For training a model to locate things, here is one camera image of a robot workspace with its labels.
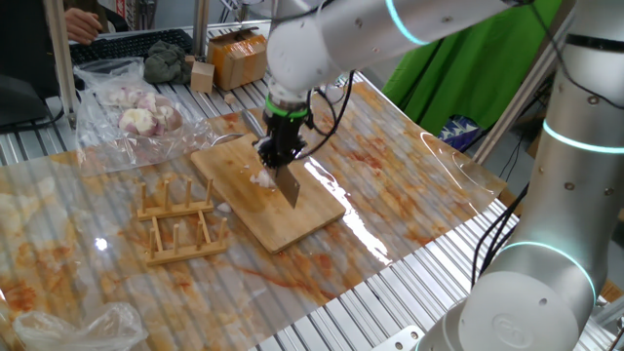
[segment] green cloth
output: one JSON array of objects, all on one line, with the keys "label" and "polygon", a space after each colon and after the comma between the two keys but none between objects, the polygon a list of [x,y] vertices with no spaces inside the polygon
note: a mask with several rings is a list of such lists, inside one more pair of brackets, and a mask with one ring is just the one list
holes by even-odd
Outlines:
[{"label": "green cloth", "polygon": [[[549,24],[561,2],[535,6]],[[383,93],[434,136],[453,115],[489,128],[522,85],[543,38],[528,6],[507,10],[407,53]]]},{"label": "green cloth", "polygon": [[186,53],[182,48],[161,40],[152,45],[147,54],[143,73],[147,83],[186,84],[191,81],[191,67],[184,60]]}]

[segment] green backdrop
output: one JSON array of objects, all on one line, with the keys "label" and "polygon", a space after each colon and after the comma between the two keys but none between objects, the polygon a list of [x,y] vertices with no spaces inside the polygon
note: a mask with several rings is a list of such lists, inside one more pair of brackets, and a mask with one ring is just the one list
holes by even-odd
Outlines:
[{"label": "green backdrop", "polygon": [[[560,5],[535,2],[547,24]],[[489,128],[522,85],[543,38],[528,6],[507,10],[407,53],[383,93],[435,136],[452,115]]]}]

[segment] knife blade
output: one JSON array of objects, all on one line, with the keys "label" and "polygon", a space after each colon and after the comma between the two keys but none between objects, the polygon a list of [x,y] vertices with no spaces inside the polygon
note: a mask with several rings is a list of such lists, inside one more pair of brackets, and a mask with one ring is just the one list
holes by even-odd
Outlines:
[{"label": "knife blade", "polygon": [[[253,134],[258,137],[258,139],[264,137],[264,130],[249,110],[244,110],[241,113],[241,116],[243,117],[245,125],[247,125]],[[291,170],[289,170],[288,166],[280,167],[277,170],[269,169],[267,167],[265,167],[265,169],[269,173],[269,176],[271,176],[271,179],[273,179],[273,182],[275,182],[275,185],[280,190],[282,195],[284,195],[286,200],[294,209],[296,200],[299,197],[299,189],[301,188],[301,185],[296,180],[293,173],[291,173]]]}]

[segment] desk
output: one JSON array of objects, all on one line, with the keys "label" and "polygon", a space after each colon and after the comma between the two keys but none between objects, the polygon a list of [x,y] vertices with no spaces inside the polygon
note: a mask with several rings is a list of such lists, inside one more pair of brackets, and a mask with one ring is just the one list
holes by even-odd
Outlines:
[{"label": "desk", "polygon": [[[213,27],[209,36],[235,27]],[[180,175],[199,183],[187,157],[80,178],[75,154],[42,158],[73,149],[64,121],[0,136],[3,165],[11,165],[0,168],[0,206],[8,206],[0,212],[0,289],[9,301],[0,314],[36,309],[77,323],[94,306],[128,301],[150,332],[139,350],[366,350],[407,325],[423,335],[468,293],[477,238],[504,210],[489,205],[493,195],[482,187],[497,193],[503,184],[412,124],[364,77],[357,81],[338,135],[308,161],[347,215],[278,255],[228,214],[227,253],[147,268],[149,226],[132,215],[137,184],[146,181],[159,202],[165,179],[173,194]],[[219,89],[157,88],[184,98],[222,134],[243,132],[233,112],[262,106],[267,91],[255,82],[227,105]],[[172,226],[164,223],[165,238]],[[612,338],[590,323],[577,349],[604,349]]]}]

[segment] cable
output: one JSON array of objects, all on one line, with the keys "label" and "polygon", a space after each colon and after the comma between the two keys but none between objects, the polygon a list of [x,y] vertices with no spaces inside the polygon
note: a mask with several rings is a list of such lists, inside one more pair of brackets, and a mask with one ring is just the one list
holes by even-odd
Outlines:
[{"label": "cable", "polygon": [[[503,174],[505,174],[505,170],[507,169],[507,166],[509,166],[509,164],[511,163],[511,159],[513,159],[513,158],[514,158],[514,154],[516,153],[516,151],[518,151],[518,154],[520,154],[520,145],[523,143],[523,138],[524,138],[524,137],[525,137],[525,134],[523,133],[523,134],[520,136],[520,140],[518,140],[518,143],[516,144],[516,147],[514,147],[514,150],[511,152],[511,156],[509,156],[509,160],[507,160],[507,163],[505,164],[505,167],[503,167],[503,170],[502,170],[502,171],[500,171],[500,175],[498,175],[498,177],[499,177],[499,178],[503,178]],[[509,171],[509,174],[507,175],[507,179],[509,179],[509,176],[511,175],[511,173],[512,173],[512,171],[513,171],[513,170],[514,170],[514,169],[512,168],[512,169]]]},{"label": "cable", "polygon": [[514,163],[511,165],[511,168],[509,169],[509,174],[507,175],[507,177],[505,177],[505,182],[509,182],[509,177],[511,176],[511,173],[516,168],[516,164],[518,164],[518,158],[520,157],[520,145],[522,145],[524,138],[525,138],[525,134],[523,133],[520,136],[520,141],[518,141],[518,148],[516,149],[516,159],[514,160]]},{"label": "cable", "polygon": [[[524,116],[525,114],[527,114],[527,112],[536,103],[538,103],[538,102],[542,103],[541,100],[542,100],[542,98],[547,96],[547,94],[549,92],[549,86],[551,86],[551,85],[552,85],[552,82],[550,81],[550,79],[544,80],[542,85],[537,90],[537,92],[538,92],[537,95],[535,97],[533,97],[533,100],[527,106],[525,106],[525,108],[520,112],[519,116]],[[537,114],[535,114],[533,116],[533,118],[530,120],[530,122],[533,122],[536,118],[537,118]],[[507,175],[507,178],[505,179],[505,181],[509,180],[509,177],[511,176],[511,173],[516,168],[516,164],[518,164],[518,158],[520,157],[520,146],[522,145],[523,140],[525,139],[526,136],[527,136],[527,129],[525,129],[522,132],[522,134],[520,136],[520,140],[518,140],[518,144],[516,144],[516,147],[511,152],[511,155],[509,156],[509,160],[507,160],[507,163],[505,164],[505,167],[503,167],[503,170],[500,172],[500,175],[498,175],[498,177],[503,177],[503,175],[505,174],[505,170],[507,169],[507,166],[509,166],[509,164],[511,163],[511,160],[514,158],[514,153],[515,153],[516,154],[516,159],[514,160],[514,164],[511,166],[511,169],[509,170],[509,174]]]},{"label": "cable", "polygon": [[53,118],[52,121],[48,121],[48,122],[40,123],[40,124],[35,124],[35,125],[32,125],[32,126],[1,127],[0,128],[0,134],[38,131],[38,130],[44,128],[44,127],[48,127],[48,126],[52,125],[53,123],[58,121],[63,115],[64,115],[63,109],[61,109],[58,112],[58,115],[55,118]]},{"label": "cable", "polygon": [[340,121],[342,121],[342,117],[344,116],[344,111],[347,109],[347,103],[349,103],[349,98],[351,98],[351,89],[353,88],[353,76],[354,75],[355,75],[355,70],[352,70],[349,73],[349,83],[348,83],[349,87],[347,88],[347,94],[344,96],[344,102],[342,103],[342,108],[340,108],[340,113],[338,114],[338,117],[336,118],[336,121],[333,124],[333,127],[331,128],[331,130],[328,133],[328,135],[325,136],[325,138],[323,140],[321,140],[321,142],[319,142],[319,144],[316,145],[314,148],[312,148],[310,151],[308,151],[308,152],[306,152],[304,154],[298,155],[295,158],[295,160],[302,160],[302,159],[304,159],[304,158],[306,158],[308,156],[312,156],[321,147],[323,147],[323,145],[325,145],[325,143],[328,142],[330,137],[333,136],[335,134],[335,132],[338,130],[338,126],[340,125]]},{"label": "cable", "polygon": [[564,55],[562,54],[562,52],[559,50],[559,47],[557,46],[557,40],[555,40],[555,36],[553,35],[553,33],[551,33],[550,28],[548,27],[548,25],[546,25],[546,22],[544,21],[544,19],[541,17],[541,15],[539,15],[539,12],[537,11],[537,8],[535,7],[535,4],[530,4],[529,5],[530,8],[533,11],[533,14],[535,15],[535,17],[537,18],[537,21],[539,22],[539,24],[542,26],[542,28],[544,29],[544,31],[546,32],[546,36],[548,36],[548,39],[550,40],[551,45],[553,46],[553,49],[555,50],[555,54],[557,54],[557,59],[559,60],[559,63],[562,66],[562,72],[564,73],[565,78],[567,78],[568,81],[570,81],[570,83],[572,83],[574,86],[576,86],[576,88],[591,94],[593,96],[596,96],[597,98],[601,98],[603,99],[606,103],[610,104],[611,106],[617,108],[617,109],[621,109],[624,110],[624,105],[618,105],[617,103],[611,101],[610,99],[606,98],[605,96],[602,96],[590,89],[587,89],[585,87],[583,87],[582,85],[576,83],[576,81],[570,76],[569,71],[567,70],[567,66],[566,66],[566,62],[564,61]]},{"label": "cable", "polygon": [[479,140],[481,140],[482,138],[487,136],[489,134],[489,132],[491,132],[492,129],[494,129],[494,125],[492,125],[491,127],[487,128],[486,130],[482,131],[479,134],[479,136],[475,137],[472,141],[470,141],[470,143],[468,143],[466,146],[462,147],[461,150],[459,150],[459,152],[464,153],[464,152],[468,151],[471,147],[475,146],[475,144],[477,142],[479,142]]},{"label": "cable", "polygon": [[[503,224],[500,226],[500,228],[498,228],[498,230],[500,232],[502,232],[502,228],[504,228],[505,224],[507,223],[507,221],[509,220],[509,218],[511,217],[513,212],[520,205],[520,203],[523,200],[523,198],[527,195],[525,190],[523,190],[523,192],[521,193],[521,196],[519,196],[516,199],[516,201],[514,201],[514,203],[509,208],[507,208],[507,210],[505,210],[491,224],[491,226],[486,230],[484,235],[482,235],[481,238],[479,239],[479,242],[477,243],[477,248],[475,248],[475,254],[474,254],[473,260],[472,260],[472,277],[471,277],[471,282],[470,282],[471,283],[471,287],[474,287],[475,283],[477,282],[477,260],[479,259],[479,251],[481,250],[481,245],[484,243],[484,241],[489,236],[489,234],[492,232],[492,230],[494,230],[494,228],[498,225],[498,223],[500,223],[502,220],[504,220]],[[499,235],[500,235],[499,232],[497,232],[495,238],[497,238]],[[487,249],[487,254],[486,254],[486,257],[484,258],[484,262],[486,262],[486,260],[488,259],[488,254],[490,254],[492,252],[492,250],[490,248]]]},{"label": "cable", "polygon": [[489,265],[494,260],[494,257],[496,256],[496,254],[498,253],[498,251],[500,250],[502,245],[507,241],[507,239],[509,239],[509,237],[511,237],[511,234],[516,229],[516,226],[514,226],[507,234],[505,234],[505,236],[503,236],[503,239],[500,241],[500,243],[496,244],[498,238],[500,237],[500,234],[502,234],[502,232],[503,232],[503,229],[504,229],[505,225],[507,225],[507,221],[509,221],[509,219],[511,218],[512,214],[518,208],[518,206],[520,205],[520,203],[523,201],[523,199],[525,198],[525,196],[527,194],[528,194],[528,184],[525,186],[523,191],[520,193],[520,196],[518,196],[516,201],[514,201],[511,204],[511,206],[509,207],[509,209],[511,211],[503,219],[503,222],[500,224],[500,227],[498,228],[498,231],[496,232],[496,235],[494,235],[493,239],[491,240],[491,243],[489,244],[489,248],[487,248],[486,257],[484,258],[484,262],[481,265],[481,270],[479,271],[479,275],[484,274],[486,269],[488,269]]},{"label": "cable", "polygon": [[[336,115],[335,115],[335,109],[333,108],[332,102],[331,102],[331,101],[330,101],[330,99],[328,98],[327,94],[323,93],[323,91],[322,91],[322,90],[318,89],[316,92],[317,92],[317,93],[318,93],[318,94],[319,94],[319,95],[320,95],[320,96],[321,96],[321,97],[325,100],[325,102],[326,102],[326,103],[328,104],[328,106],[330,107],[330,110],[331,110],[331,117],[333,117],[333,124],[335,125],[338,119],[337,119],[337,117],[336,117]],[[310,118],[310,125],[311,125],[311,126],[312,126],[312,128],[316,131],[316,133],[320,134],[320,135],[321,135],[321,136],[323,136],[323,137],[329,137],[329,136],[330,136],[330,132],[331,132],[331,131],[330,131],[330,132],[325,133],[325,132],[321,131],[321,129],[320,129],[319,127],[317,127],[317,125],[314,123],[314,115],[312,114],[312,108],[311,108],[312,106],[310,106],[310,98],[311,98],[311,95],[312,95],[312,91],[310,91],[310,92],[308,93],[308,111],[310,111],[310,114],[309,114],[309,118]]]}]

